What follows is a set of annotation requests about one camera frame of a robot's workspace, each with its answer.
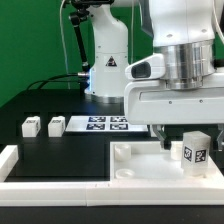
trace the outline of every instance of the white block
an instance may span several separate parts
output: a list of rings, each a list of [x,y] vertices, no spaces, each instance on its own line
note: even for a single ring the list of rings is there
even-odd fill
[[[65,131],[65,117],[53,117],[48,124],[49,137],[61,137]]]
[[[182,151],[183,151],[183,142],[172,141],[171,142],[171,159],[181,161]]]
[[[208,171],[208,157],[211,137],[200,132],[184,133],[181,166],[188,176],[205,175]]]
[[[40,117],[28,117],[22,124],[23,137],[36,137],[40,128]]]
[[[217,72],[217,73],[224,73],[224,67],[217,68],[217,69],[216,69],[216,72]]]
[[[18,159],[19,156],[17,146],[6,146],[0,154],[0,182],[5,181]]]
[[[118,161],[128,161],[131,159],[131,146],[128,144],[115,145],[115,159]]]

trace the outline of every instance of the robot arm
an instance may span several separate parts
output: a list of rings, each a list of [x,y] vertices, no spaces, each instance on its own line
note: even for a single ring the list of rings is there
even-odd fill
[[[215,2],[219,20],[223,2]],[[213,0],[148,3],[154,54],[126,69],[132,81],[125,89],[128,121],[154,127],[224,123],[224,74],[215,73],[213,67]],[[158,55],[160,62],[156,63],[152,58]],[[141,74],[146,74],[146,69],[141,69],[143,63],[147,72],[151,71],[145,77]],[[155,77],[155,65],[156,71],[165,66],[164,75],[161,72]]]
[[[136,2],[137,0],[71,1],[77,9],[77,12],[73,13],[75,30],[77,30],[76,22],[85,21],[87,17],[91,19],[93,25],[95,64],[91,69],[87,67],[90,77],[85,95],[88,99],[103,103],[123,102],[124,89],[128,83],[125,77],[125,68],[128,66],[128,30],[121,21],[112,16],[110,8],[112,3],[114,7],[126,7]],[[80,31],[78,31],[77,41],[81,46],[83,65],[86,67],[84,45],[79,36]]]

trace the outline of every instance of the green background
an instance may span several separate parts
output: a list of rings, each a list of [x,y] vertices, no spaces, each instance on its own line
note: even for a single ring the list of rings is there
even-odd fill
[[[65,74],[59,26],[61,0],[0,1],[0,106],[37,80]],[[63,10],[69,72],[81,70],[73,27],[68,20],[71,6]],[[131,9],[112,9],[115,17],[129,28]],[[152,53],[152,40],[140,29],[139,8],[135,8],[134,61]],[[94,62],[94,43],[90,22],[81,25],[88,59]],[[224,57],[224,47],[216,40],[216,57]],[[49,84],[47,88],[67,88]]]

